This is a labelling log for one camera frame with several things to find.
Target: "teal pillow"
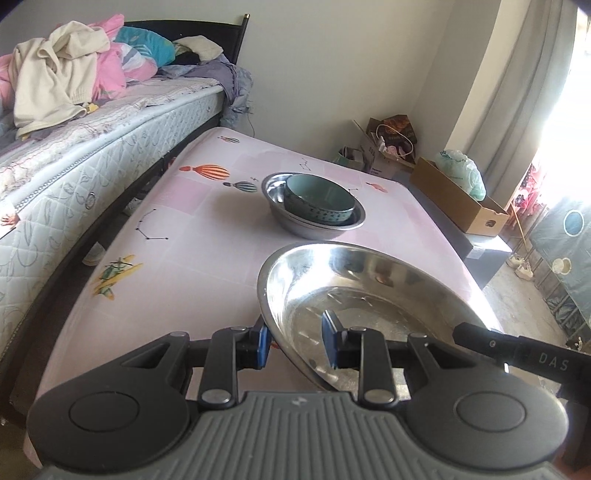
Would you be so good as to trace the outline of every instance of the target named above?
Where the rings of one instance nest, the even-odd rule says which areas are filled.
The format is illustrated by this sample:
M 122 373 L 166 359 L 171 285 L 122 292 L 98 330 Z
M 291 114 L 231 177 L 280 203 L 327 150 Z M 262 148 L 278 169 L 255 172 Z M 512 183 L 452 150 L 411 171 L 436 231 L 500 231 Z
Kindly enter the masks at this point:
M 163 36 L 145 28 L 122 27 L 117 33 L 115 41 L 127 43 L 144 57 L 153 58 L 158 68 L 168 65 L 174 60 L 174 44 Z

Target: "metal basin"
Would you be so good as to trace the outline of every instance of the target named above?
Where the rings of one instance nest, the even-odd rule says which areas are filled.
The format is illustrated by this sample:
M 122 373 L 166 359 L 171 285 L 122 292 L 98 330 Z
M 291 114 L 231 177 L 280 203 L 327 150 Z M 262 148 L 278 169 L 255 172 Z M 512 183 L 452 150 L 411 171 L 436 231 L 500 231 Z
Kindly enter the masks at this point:
M 282 248 L 261 268 L 257 295 L 275 341 L 319 387 L 357 392 L 358 373 L 329 366 L 320 316 L 334 310 L 345 327 L 380 330 L 388 340 L 425 333 L 453 344 L 462 322 L 484 326 L 454 292 L 425 272 L 374 250 L 338 242 Z M 394 369 L 401 398 L 409 398 Z
M 355 199 L 351 217 L 341 225 L 322 225 L 288 212 L 283 202 L 285 182 L 292 175 L 295 174 L 291 172 L 274 173 L 262 181 L 262 193 L 269 202 L 271 213 L 285 230 L 308 240 L 330 240 L 363 225 L 365 209 L 357 199 Z

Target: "hot air balloon print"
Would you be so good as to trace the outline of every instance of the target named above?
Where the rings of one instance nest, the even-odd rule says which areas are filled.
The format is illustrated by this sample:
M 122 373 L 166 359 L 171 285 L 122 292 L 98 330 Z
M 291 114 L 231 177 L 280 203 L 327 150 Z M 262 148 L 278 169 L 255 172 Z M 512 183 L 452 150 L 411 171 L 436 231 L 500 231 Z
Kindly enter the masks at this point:
M 223 184 L 226 187 L 235 187 L 241 192 L 253 193 L 256 191 L 256 185 L 249 181 L 237 181 L 236 183 L 225 181 Z
M 103 273 L 93 280 L 93 283 L 96 284 L 93 291 L 94 295 L 104 295 L 109 300 L 114 300 L 115 294 L 112 287 L 144 265 L 143 263 L 135 265 L 131 263 L 134 258 L 135 255 L 127 255 L 127 257 L 119 258 L 106 265 Z
M 380 192 L 388 193 L 388 191 L 384 187 L 378 185 L 377 183 L 369 183 L 368 181 L 366 181 L 365 183 L 367 185 L 372 186 L 374 189 L 379 190 Z
M 205 164 L 199 165 L 198 167 L 180 167 L 180 171 L 195 171 L 199 173 L 203 177 L 210 179 L 210 180 L 223 180 L 230 176 L 230 172 L 228 172 L 224 167 L 220 165 L 214 164 Z
M 240 143 L 240 140 L 238 140 L 237 138 L 232 138 L 232 137 L 218 137 L 221 138 L 222 140 L 224 140 L 224 142 L 228 142 L 228 143 Z

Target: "white shoe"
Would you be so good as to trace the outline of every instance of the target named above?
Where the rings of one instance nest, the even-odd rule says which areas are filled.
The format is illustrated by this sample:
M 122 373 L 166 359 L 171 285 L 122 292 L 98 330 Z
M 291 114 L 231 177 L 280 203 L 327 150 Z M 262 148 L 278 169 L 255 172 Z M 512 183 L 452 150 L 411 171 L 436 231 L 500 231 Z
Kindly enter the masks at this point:
M 123 214 L 131 217 L 134 212 L 138 209 L 141 205 L 142 201 L 137 198 L 132 198 L 131 201 L 127 204 L 127 206 L 123 209 Z
M 100 243 L 95 243 L 86 256 L 82 259 L 82 263 L 88 267 L 97 266 L 103 257 L 105 256 L 106 250 Z
M 534 273 L 531 271 L 529 262 L 523 262 L 519 267 L 517 267 L 515 269 L 515 275 L 527 281 L 532 281 L 534 279 Z
M 515 269 L 521 266 L 524 261 L 525 259 L 523 257 L 520 257 L 517 254 L 512 254 L 509 258 L 507 258 L 507 260 L 505 260 L 505 263 L 509 265 L 511 268 Z

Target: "white wall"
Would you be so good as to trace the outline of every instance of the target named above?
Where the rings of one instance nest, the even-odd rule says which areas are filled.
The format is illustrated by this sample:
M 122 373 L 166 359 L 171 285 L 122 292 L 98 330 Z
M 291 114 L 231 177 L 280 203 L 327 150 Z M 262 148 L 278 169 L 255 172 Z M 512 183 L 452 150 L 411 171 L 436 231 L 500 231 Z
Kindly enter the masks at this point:
M 25 0 L 0 24 L 0 53 L 46 35 L 59 22 L 97 21 L 116 12 L 129 20 L 217 22 L 238 22 L 250 13 L 239 64 L 255 81 L 251 118 L 257 137 L 327 158 L 346 142 L 351 118 L 365 125 L 370 116 L 412 110 L 453 5 L 454 0 Z
M 502 0 L 491 40 L 446 148 L 467 152 L 499 87 L 530 0 Z
M 433 158 L 446 147 L 482 62 L 500 1 L 456 0 L 410 115 L 418 155 Z

